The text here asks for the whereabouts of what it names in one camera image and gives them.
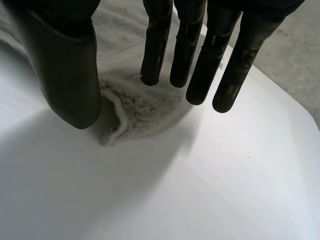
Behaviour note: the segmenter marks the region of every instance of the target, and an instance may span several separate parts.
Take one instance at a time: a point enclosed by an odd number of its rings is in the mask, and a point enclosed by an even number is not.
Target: black finger
[[[174,0],[174,5],[178,12],[180,26],[176,36],[170,82],[173,86],[182,88],[187,83],[194,59],[206,0]]]
[[[173,10],[172,0],[143,0],[149,25],[146,30],[144,57],[140,70],[141,81],[148,86],[159,82],[164,61]]]
[[[284,19],[243,14],[238,39],[212,101],[217,112],[231,109],[262,44]]]
[[[41,9],[10,1],[4,5],[48,105],[75,128],[92,125],[100,113],[101,95],[97,42],[90,18],[81,24],[60,25]]]
[[[200,105],[206,99],[211,83],[227,48],[241,11],[228,10],[208,1],[207,33],[186,92],[186,99]]]

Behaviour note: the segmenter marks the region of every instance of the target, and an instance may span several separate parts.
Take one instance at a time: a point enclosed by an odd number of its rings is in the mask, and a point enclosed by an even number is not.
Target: white surface
[[[320,239],[314,120],[255,67],[215,112],[222,73],[175,127],[106,148],[0,51],[0,239]]]

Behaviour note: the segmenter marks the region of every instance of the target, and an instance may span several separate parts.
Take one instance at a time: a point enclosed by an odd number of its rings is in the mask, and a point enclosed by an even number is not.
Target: concrete floor
[[[254,65],[313,116],[320,128],[320,1],[307,0],[265,41]],[[229,44],[234,47],[237,23]]]

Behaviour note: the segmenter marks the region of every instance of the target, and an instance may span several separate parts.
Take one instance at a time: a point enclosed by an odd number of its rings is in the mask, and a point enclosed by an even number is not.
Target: white cloth
[[[97,68],[101,94],[112,104],[102,105],[103,144],[116,144],[129,139],[160,133],[177,123],[191,108],[186,101],[186,87],[174,88],[169,76],[174,56],[179,20],[172,15],[169,40],[160,82],[149,87],[140,82],[140,68],[145,49],[148,16],[140,0],[103,0],[92,16],[98,52]],[[197,59],[204,37],[195,53]],[[3,8],[0,7],[0,41],[26,54]]]

